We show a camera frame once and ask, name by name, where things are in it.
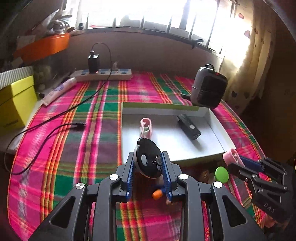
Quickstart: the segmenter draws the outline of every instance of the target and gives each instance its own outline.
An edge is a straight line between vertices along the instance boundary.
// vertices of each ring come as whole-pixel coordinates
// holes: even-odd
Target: portable speaker
[[[214,70],[212,64],[201,67],[192,86],[190,101],[193,105],[216,108],[225,92],[227,78]]]

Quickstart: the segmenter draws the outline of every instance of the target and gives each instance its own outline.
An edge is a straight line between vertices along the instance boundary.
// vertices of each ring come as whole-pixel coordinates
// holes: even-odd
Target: plaid tablecloth
[[[80,103],[101,84],[95,81],[78,83],[49,106],[41,107],[30,126]],[[115,172],[122,163],[121,102],[191,105],[181,98],[181,93],[189,94],[192,84],[192,79],[136,72],[130,81],[110,81],[99,96],[26,133],[15,157],[13,172],[19,172],[29,164],[44,138],[56,126],[75,121],[87,123],[84,131],[61,127],[47,141],[34,165],[24,174],[11,177],[8,215],[17,235],[22,240],[28,240],[40,222],[76,183],[94,184]],[[253,135],[226,103],[222,101],[213,112],[239,154],[254,160],[264,156]],[[147,180],[144,181],[145,186],[149,186]],[[166,205],[165,198],[154,201],[148,192],[137,195],[143,189],[141,183],[144,181],[139,177],[135,182],[133,201],[117,205],[118,240],[178,240],[181,206]],[[250,202],[245,182],[230,176],[226,187],[262,227],[265,213]],[[205,237],[209,239],[207,223]]]

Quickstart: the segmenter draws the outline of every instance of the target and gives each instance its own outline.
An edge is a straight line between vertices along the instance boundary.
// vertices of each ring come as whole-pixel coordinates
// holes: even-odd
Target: orange tray
[[[70,34],[46,37],[16,50],[13,57],[21,57],[24,63],[29,64],[68,48],[69,39]]]

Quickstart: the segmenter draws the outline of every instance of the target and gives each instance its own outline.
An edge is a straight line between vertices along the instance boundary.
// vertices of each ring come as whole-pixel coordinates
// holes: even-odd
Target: white power strip
[[[89,80],[106,80],[110,74],[110,69],[99,69],[98,73],[90,74],[89,70],[77,70],[71,74],[78,82]],[[118,69],[112,71],[109,80],[130,80],[132,77],[131,69]]]

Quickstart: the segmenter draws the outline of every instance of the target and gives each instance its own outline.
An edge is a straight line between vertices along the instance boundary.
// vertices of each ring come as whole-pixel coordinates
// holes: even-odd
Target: green round cap
[[[217,181],[221,183],[228,182],[229,174],[226,168],[224,167],[218,167],[215,171],[215,178]]]

